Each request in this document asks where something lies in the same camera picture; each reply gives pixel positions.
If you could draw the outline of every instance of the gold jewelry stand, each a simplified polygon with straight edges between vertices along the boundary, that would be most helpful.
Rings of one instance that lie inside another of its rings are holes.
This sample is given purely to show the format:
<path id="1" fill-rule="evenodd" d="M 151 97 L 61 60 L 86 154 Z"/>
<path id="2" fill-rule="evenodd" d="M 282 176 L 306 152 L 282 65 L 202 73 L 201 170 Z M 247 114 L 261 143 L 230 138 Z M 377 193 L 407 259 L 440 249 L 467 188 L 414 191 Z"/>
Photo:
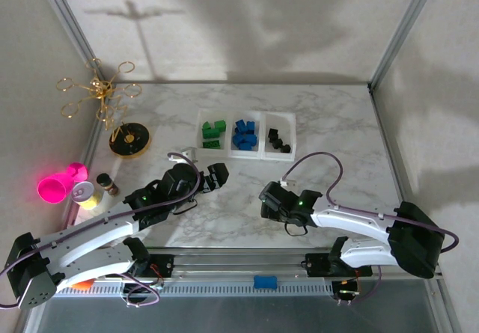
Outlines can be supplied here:
<path id="1" fill-rule="evenodd" d="M 68 91 L 71 88 L 83 88 L 88 91 L 88 96 L 77 103 L 68 103 L 61 108 L 63 117 L 72 118 L 80 110 L 80 105 L 91 99 L 100 100 L 100 107 L 97 110 L 97 120 L 105 123 L 105 130 L 112 129 L 109 139 L 110 149 L 114 154 L 122 158 L 134 158 L 143 154 L 150 146 L 151 137 L 147 128 L 140 123 L 124 123 L 127 105 L 120 105 L 123 95 L 137 97 L 143 91 L 140 84 L 129 84 L 124 88 L 113 88 L 113 80 L 119 73 L 131 73 L 135 64 L 131 61 L 124 61 L 118 65 L 117 72 L 109 80 L 100 80 L 97 68 L 100 68 L 102 61 L 99 58 L 92 58 L 85 66 L 92 70 L 94 77 L 90 81 L 90 87 L 77 84 L 70 77 L 64 77 L 57 82 L 56 88 L 60 91 Z M 114 116 L 120 112 L 120 118 L 115 120 Z"/>

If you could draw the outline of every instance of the marble table surface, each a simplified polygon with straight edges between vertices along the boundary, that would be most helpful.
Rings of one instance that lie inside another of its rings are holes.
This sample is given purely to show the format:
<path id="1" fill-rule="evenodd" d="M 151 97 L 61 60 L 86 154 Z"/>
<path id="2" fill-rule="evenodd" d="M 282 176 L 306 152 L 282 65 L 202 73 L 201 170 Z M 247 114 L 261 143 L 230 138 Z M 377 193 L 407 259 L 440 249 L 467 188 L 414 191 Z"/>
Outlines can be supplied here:
<path id="1" fill-rule="evenodd" d="M 111 132 L 102 131 L 90 178 L 106 172 L 120 188 L 117 198 L 104 194 L 93 211 L 79 210 L 76 222 L 104 212 L 125 195 L 161 179 L 173 166 L 166 153 L 195 146 L 198 109 L 284 111 L 296 113 L 296 159 L 322 150 L 344 165 L 344 177 L 333 191 L 338 203 L 391 212 L 399 198 L 387 153 L 365 86 L 147 84 L 129 104 L 126 122 L 144 124 L 153 136 L 149 150 L 136 159 L 120 159 L 109 149 Z M 201 159 L 197 166 L 224 162 L 230 176 L 220 190 L 199 195 L 198 207 L 143 232 L 148 247 L 328 248 L 345 231 L 311 228 L 307 236 L 291 237 L 284 226 L 260 217 L 258 195 L 292 162 L 251 159 Z M 325 192 L 338 175 L 329 157 L 315 156 L 291 175 L 296 190 Z"/>

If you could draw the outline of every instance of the small jar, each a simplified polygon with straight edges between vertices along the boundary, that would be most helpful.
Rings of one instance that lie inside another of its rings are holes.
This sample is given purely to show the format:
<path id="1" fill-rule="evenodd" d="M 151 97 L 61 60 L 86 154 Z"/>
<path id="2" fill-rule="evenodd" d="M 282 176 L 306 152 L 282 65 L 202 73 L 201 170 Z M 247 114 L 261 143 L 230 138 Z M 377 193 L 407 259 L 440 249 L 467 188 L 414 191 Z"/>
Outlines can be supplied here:
<path id="1" fill-rule="evenodd" d="M 108 174 L 99 174 L 97 176 L 97 183 L 103 187 L 103 189 L 110 195 L 116 196 L 120 191 L 117 185 L 114 184 L 113 180 Z"/>

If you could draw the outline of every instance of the pink cup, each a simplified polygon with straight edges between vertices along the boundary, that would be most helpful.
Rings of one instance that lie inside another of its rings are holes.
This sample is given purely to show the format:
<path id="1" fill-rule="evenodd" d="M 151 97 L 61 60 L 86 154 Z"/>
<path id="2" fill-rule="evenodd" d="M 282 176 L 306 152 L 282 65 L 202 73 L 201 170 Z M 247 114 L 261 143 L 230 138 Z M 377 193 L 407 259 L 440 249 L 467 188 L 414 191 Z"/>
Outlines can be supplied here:
<path id="1" fill-rule="evenodd" d="M 38 183 L 38 195 L 49 204 L 59 204 L 71 192 L 75 181 L 69 174 L 52 174 Z"/>
<path id="2" fill-rule="evenodd" d="M 67 174 L 69 174 L 75 182 L 83 182 L 88 179 L 88 169 L 80 162 L 70 163 L 67 167 Z"/>

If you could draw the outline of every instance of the blue object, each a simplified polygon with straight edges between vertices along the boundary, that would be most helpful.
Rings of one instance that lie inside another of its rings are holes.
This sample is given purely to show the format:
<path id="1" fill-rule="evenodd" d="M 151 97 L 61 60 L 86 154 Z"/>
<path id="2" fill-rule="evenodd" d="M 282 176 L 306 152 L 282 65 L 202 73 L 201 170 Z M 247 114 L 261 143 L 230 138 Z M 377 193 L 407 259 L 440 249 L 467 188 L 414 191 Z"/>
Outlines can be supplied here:
<path id="1" fill-rule="evenodd" d="M 240 148 L 240 144 L 241 142 L 245 141 L 245 138 L 240 133 L 237 133 L 235 136 L 233 136 L 232 141 L 236 147 Z"/>
<path id="2" fill-rule="evenodd" d="M 246 133 L 246 131 L 248 131 L 248 129 L 246 128 L 246 123 L 245 123 L 244 120 L 239 120 L 239 121 L 236 122 L 236 124 L 237 124 L 239 132 Z"/>
<path id="3" fill-rule="evenodd" d="M 278 279 L 273 275 L 270 277 L 261 277 L 256 275 L 254 278 L 254 286 L 256 290 L 277 290 Z"/>
<path id="4" fill-rule="evenodd" d="M 238 147 L 241 151 L 251 151 L 252 146 L 249 142 L 242 142 Z"/>
<path id="5" fill-rule="evenodd" d="M 246 133 L 248 134 L 254 134 L 254 121 L 248 121 L 246 122 Z"/>
<path id="6" fill-rule="evenodd" d="M 257 144 L 257 137 L 256 135 L 245 135 L 245 141 L 249 142 L 253 147 Z"/>

